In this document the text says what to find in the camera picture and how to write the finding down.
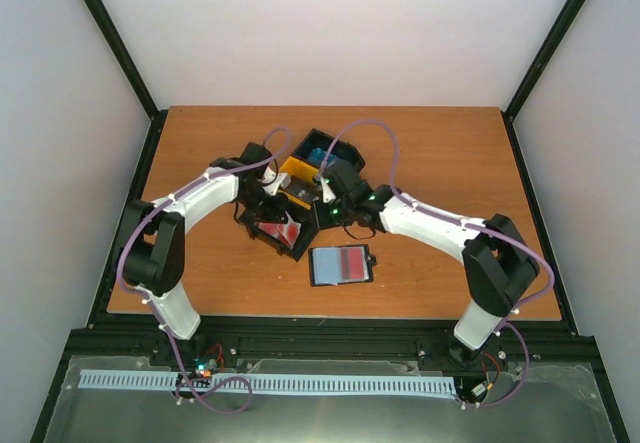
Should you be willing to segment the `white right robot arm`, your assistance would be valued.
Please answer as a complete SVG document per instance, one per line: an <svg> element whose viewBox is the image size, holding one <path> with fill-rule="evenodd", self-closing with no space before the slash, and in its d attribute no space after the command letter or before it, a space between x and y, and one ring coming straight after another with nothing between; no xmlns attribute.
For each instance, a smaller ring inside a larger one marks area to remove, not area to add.
<svg viewBox="0 0 640 443"><path fill-rule="evenodd" d="M357 223L404 236L461 263L470 302L453 336L469 350L480 349L499 330L540 273L535 253L501 214L488 220L466 217L388 185L341 198L324 186L316 203L322 217L336 226Z"/></svg>

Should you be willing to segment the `black card holder wallet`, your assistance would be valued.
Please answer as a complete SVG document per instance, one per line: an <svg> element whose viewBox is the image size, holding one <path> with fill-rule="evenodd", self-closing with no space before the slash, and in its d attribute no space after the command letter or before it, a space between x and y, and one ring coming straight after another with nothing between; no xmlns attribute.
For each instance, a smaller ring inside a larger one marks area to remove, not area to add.
<svg viewBox="0 0 640 443"><path fill-rule="evenodd" d="M311 248L308 259L312 287L369 283L375 278L377 258L366 244Z"/></svg>

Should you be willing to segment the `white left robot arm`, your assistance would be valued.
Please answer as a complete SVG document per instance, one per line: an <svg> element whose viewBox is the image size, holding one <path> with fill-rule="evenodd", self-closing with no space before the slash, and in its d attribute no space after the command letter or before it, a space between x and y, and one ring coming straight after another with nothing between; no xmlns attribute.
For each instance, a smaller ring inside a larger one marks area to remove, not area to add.
<svg viewBox="0 0 640 443"><path fill-rule="evenodd" d="M175 337L174 355L186 365L201 363L208 353L207 339L196 332L200 314L182 283L186 236L243 191L255 189L259 197L275 196L290 176L271 170L273 160L244 165L222 159L183 188L152 202L135 200L125 208L117 233L115 281L152 308L159 328Z"/></svg>

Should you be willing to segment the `black bin with blue cards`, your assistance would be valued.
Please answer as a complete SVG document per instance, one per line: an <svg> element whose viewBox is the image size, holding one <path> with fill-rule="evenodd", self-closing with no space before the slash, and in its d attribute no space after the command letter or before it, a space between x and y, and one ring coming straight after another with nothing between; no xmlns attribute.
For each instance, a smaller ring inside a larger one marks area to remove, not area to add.
<svg viewBox="0 0 640 443"><path fill-rule="evenodd" d="M358 171L361 171L366 165L365 159L354 145L342 140L334 141L331 135L316 128L307 133L292 152L292 156L309 163L307 161L309 153L316 147L324 149L327 152L326 157L331 156L331 162L328 166L341 160L351 163Z"/></svg>

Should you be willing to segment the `black bin with red cards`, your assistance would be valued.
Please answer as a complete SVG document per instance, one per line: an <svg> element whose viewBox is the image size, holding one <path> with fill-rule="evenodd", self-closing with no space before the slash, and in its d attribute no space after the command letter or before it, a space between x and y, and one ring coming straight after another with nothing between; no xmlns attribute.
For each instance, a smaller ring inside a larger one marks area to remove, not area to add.
<svg viewBox="0 0 640 443"><path fill-rule="evenodd" d="M310 213L305 210L288 209L284 213L284 220L278 222L258 221L245 210L237 222L246 228L251 239L259 239L273 247L278 255L294 261L303 257L319 233Z"/></svg>

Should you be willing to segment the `yellow bin with black cards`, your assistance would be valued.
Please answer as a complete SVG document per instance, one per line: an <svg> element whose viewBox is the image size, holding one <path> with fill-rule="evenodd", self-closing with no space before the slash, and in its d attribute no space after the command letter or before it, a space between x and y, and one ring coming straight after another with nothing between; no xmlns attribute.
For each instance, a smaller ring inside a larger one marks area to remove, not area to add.
<svg viewBox="0 0 640 443"><path fill-rule="evenodd" d="M314 201L311 205L307 205L304 202L301 202L292 196L286 193L286 188L281 188L280 192L284 193L285 196L289 199L290 202L300 206L304 210L310 210L313 203L321 198L321 189L319 184L316 182L314 177L316 176L318 169L314 166L311 166L309 163L296 158L294 156L289 156L280 167L280 172L286 172L291 176L291 182L306 184L309 189L313 190L315 195Z"/></svg>

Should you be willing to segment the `red white card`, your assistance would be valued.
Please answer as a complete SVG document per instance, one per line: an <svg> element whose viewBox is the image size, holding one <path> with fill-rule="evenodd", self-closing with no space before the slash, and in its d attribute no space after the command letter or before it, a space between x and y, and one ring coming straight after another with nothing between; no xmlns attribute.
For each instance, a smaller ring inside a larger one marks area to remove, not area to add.
<svg viewBox="0 0 640 443"><path fill-rule="evenodd" d="M364 246L345 246L339 250L340 274L343 283L369 279L368 254Z"/></svg>

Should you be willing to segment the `red white credit cards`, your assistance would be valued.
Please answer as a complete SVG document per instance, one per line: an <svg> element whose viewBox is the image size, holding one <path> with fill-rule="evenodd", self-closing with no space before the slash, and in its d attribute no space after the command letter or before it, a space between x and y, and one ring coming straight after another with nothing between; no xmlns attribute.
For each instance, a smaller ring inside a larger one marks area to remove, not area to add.
<svg viewBox="0 0 640 443"><path fill-rule="evenodd" d="M288 223L261 222L257 225L257 228L288 248L295 246L301 232L301 224L295 221Z"/></svg>

